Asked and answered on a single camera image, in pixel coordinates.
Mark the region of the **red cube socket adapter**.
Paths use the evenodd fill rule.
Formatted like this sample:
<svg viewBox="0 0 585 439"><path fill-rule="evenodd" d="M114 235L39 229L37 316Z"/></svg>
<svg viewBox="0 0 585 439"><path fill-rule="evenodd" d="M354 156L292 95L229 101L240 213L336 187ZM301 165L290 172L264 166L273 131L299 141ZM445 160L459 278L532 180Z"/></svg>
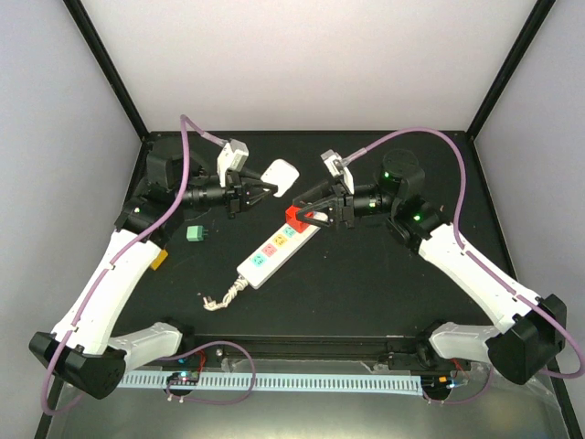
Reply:
<svg viewBox="0 0 585 439"><path fill-rule="evenodd" d="M295 206L290 206L289 208L287 208L285 210L285 222L296 232L302 233L310 226L310 224L296 218L296 214L299 210L300 208Z"/></svg>

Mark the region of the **white charger block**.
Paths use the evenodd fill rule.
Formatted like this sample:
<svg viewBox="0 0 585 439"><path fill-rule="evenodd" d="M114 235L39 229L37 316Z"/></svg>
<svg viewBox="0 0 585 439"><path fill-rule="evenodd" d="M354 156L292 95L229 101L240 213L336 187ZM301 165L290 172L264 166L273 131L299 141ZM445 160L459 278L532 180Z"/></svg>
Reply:
<svg viewBox="0 0 585 439"><path fill-rule="evenodd" d="M272 192L276 198L281 198L299 178L299 171L283 159L274 160L261 175L261 181L277 189Z"/></svg>

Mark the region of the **green plug adapter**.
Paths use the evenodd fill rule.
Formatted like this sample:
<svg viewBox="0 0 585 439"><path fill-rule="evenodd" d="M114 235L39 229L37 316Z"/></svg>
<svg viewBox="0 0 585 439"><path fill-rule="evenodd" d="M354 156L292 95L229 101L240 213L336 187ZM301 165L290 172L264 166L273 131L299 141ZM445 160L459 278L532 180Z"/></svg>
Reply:
<svg viewBox="0 0 585 439"><path fill-rule="evenodd" d="M201 242L206 239L208 229L201 225L192 225L186 228L186 240L189 242Z"/></svg>

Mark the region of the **yellow cube socket adapter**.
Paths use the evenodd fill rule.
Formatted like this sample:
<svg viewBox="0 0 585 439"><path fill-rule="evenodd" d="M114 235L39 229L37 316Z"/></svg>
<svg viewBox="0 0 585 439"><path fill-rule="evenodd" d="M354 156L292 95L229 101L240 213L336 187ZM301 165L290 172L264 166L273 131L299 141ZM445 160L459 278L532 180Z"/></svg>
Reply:
<svg viewBox="0 0 585 439"><path fill-rule="evenodd" d="M151 262L150 264L150 268L153 271L156 271L159 269L159 267L165 262L165 260L168 257L168 251L167 250L161 250L158 255L154 258L154 260Z"/></svg>

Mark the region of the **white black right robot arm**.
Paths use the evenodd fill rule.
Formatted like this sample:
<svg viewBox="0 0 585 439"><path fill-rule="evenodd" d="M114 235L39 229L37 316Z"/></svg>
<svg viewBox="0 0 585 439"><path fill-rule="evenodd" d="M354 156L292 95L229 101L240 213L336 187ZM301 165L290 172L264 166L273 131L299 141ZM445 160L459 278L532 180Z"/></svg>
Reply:
<svg viewBox="0 0 585 439"><path fill-rule="evenodd" d="M487 363L523 385L563 350L566 305L553 294L542 297L519 284L457 235L453 222L422 197L425 173L412 152L386 153L375 183L361 186L354 185L338 153L329 150L321 157L331 177L293 200L297 220L351 228L358 218L387 215L394 239L446 274L491 322L431 325L415 347L421 366L435 369L446 359L467 359Z"/></svg>

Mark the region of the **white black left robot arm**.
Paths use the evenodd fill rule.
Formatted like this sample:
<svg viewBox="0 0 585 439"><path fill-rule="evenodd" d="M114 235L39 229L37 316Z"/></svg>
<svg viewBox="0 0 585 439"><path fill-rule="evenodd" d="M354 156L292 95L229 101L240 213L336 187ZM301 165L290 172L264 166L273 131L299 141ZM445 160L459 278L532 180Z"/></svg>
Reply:
<svg viewBox="0 0 585 439"><path fill-rule="evenodd" d="M268 196L281 197L299 176L282 159L259 174L245 165L249 150L244 143L214 143L214 166L186 142L162 138L153 143L144 176L124 204L99 266L68 313L50 332L37 332L29 342L50 375L100 400L127 372L159 359L185 365L195 357L190 327L172 319L112 336L134 288L148 269L165 259L165 245L186 210L222 207L234 217Z"/></svg>

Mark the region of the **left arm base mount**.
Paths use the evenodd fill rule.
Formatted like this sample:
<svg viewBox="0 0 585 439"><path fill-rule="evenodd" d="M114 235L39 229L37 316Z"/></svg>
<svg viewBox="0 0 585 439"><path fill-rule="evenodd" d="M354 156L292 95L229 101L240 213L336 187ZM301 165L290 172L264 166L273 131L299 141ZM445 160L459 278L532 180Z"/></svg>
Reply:
<svg viewBox="0 0 585 439"><path fill-rule="evenodd" d="M206 356L206 350L208 348L215 348L224 346L227 344L226 340L217 340L204 343L203 345L197 346L195 348L191 348L190 350L183 352L183 353L175 353L174 355L161 357L157 359L157 361L163 362L175 362L178 364L187 364L192 359L196 360L196 364L199 364L200 358Z"/></svg>

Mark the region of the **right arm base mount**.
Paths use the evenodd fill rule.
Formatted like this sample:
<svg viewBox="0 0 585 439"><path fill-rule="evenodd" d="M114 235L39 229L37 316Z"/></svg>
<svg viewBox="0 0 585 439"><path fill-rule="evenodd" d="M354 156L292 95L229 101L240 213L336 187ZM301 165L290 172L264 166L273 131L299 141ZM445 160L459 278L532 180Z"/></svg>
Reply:
<svg viewBox="0 0 585 439"><path fill-rule="evenodd" d="M457 370L457 365L465 371L471 369L469 361L444 359L431 348L429 342L411 337L389 339L383 358L391 369L412 372L449 372Z"/></svg>

